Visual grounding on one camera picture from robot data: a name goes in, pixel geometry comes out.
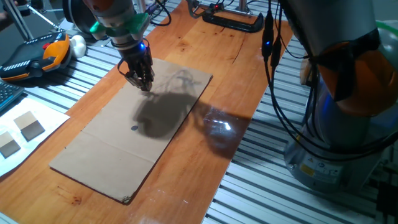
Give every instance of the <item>orange handheld device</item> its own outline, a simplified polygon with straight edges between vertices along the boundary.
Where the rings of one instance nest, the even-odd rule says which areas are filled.
[[[71,57],[69,36],[63,32],[48,34],[21,44],[0,67],[0,78],[14,82],[66,67]]]

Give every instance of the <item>keyboard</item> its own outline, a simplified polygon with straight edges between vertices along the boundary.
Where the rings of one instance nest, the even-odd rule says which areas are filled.
[[[24,91],[23,87],[0,81],[0,111],[18,98]]]

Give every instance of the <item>black cable bundle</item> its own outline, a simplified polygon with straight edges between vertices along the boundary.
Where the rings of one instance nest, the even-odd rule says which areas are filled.
[[[272,42],[274,40],[274,31],[273,31],[273,25],[269,25],[269,23],[273,23],[273,18],[272,18],[272,13],[271,13],[271,1],[268,1],[268,5],[269,5],[269,9],[268,9],[268,13],[267,13],[267,17],[266,17],[266,26],[263,32],[263,36],[262,36],[262,56],[264,57],[264,65],[265,65],[265,69],[266,69],[266,75],[267,75],[267,81],[268,81],[268,88],[270,90],[271,93],[271,100],[272,100],[272,106],[274,108],[274,111],[280,121],[280,123],[283,125],[283,127],[285,128],[285,130],[287,131],[287,133],[289,134],[289,136],[295,140],[295,142],[300,145],[304,150],[306,150],[309,154],[311,154],[314,157],[317,157],[319,159],[324,159],[324,160],[328,160],[328,161],[336,161],[336,162],[344,162],[344,161],[352,161],[355,159],[360,159],[360,158],[364,158],[366,156],[369,156],[371,154],[377,153],[377,152],[381,152],[382,150],[384,150],[387,146],[393,144],[397,139],[398,139],[398,131],[390,134],[389,136],[377,139],[373,142],[367,143],[361,147],[357,147],[357,148],[353,148],[350,149],[349,151],[345,151],[345,150],[339,150],[339,149],[333,149],[331,150],[329,147],[323,147],[320,146],[319,144],[313,142],[312,140],[310,140],[309,138],[307,138],[305,135],[303,135],[290,121],[289,119],[286,117],[286,115],[284,114],[284,112],[282,111],[282,109],[280,108],[275,94],[274,94],[274,75],[275,75],[275,71],[276,71],[276,67],[279,64],[279,60],[280,60],[280,51],[282,48],[282,43],[284,45],[284,47],[286,48],[280,30],[281,30],[281,26],[282,26],[282,7],[280,7],[279,9],[279,25],[276,24],[275,21],[275,26],[277,28],[278,34],[277,34],[277,38],[274,42],[273,46]],[[268,66],[268,60],[269,57],[271,56],[271,74],[269,73],[269,66]],[[295,57],[295,58],[309,58],[311,63],[312,63],[312,81],[311,81],[311,90],[310,90],[310,95],[309,95],[309,101],[312,100],[313,105],[312,105],[312,124],[313,124],[313,131],[315,132],[316,137],[319,140],[323,140],[318,132],[317,132],[317,127],[315,126],[315,110],[317,108],[317,101],[318,101],[318,76],[319,76],[319,71],[317,68],[317,65],[311,60],[311,52],[308,52],[308,56],[306,57]],[[314,135],[311,133],[311,129],[308,126],[308,111],[309,111],[309,107],[310,104],[307,104],[306,110],[305,110],[305,125],[308,128],[308,132],[310,133],[311,136],[314,137]],[[310,143],[311,145],[313,145],[314,147],[316,147],[317,149],[321,149],[324,151],[328,151],[329,153],[332,154],[336,154],[336,155],[358,155],[355,157],[350,157],[347,159],[332,159],[329,157],[322,157],[319,156],[318,154],[315,154],[314,152],[312,152],[311,150],[309,150],[307,147],[305,147],[300,141],[299,138],[297,138],[295,136],[294,133],[291,132],[291,130],[287,127],[286,123],[290,126],[290,128],[292,128],[295,132],[295,134],[297,134],[298,136],[300,136],[301,138],[303,138],[306,142]]]
[[[169,10],[167,10],[167,8],[166,8],[166,1],[164,3],[161,3],[159,0],[155,0],[155,1],[161,7],[161,10],[159,10],[157,14],[155,14],[154,16],[151,17],[150,23],[152,25],[155,25],[155,26],[168,26],[168,25],[170,25],[172,23],[172,16],[170,15]],[[153,22],[152,20],[155,19],[157,16],[159,16],[160,13],[162,13],[162,11],[166,12],[167,17],[169,18],[169,21],[166,22],[165,24],[158,24],[156,22]]]

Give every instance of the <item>label sticker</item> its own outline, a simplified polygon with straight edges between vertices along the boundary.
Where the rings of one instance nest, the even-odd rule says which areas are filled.
[[[306,155],[300,169],[314,179],[334,184],[338,180],[342,166],[332,165],[316,159],[311,155]]]

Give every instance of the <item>wooden tabletop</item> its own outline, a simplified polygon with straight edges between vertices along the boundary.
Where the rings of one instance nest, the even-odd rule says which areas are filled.
[[[262,32],[245,34],[194,20],[185,1],[172,18],[171,25],[148,35],[152,56],[212,73],[213,79],[131,203],[121,204],[49,167],[125,84],[113,68],[67,112],[65,124],[0,178],[0,212],[18,223],[201,222],[267,86]],[[283,23],[283,39],[291,36]],[[214,127],[214,119],[228,122],[231,131]]]

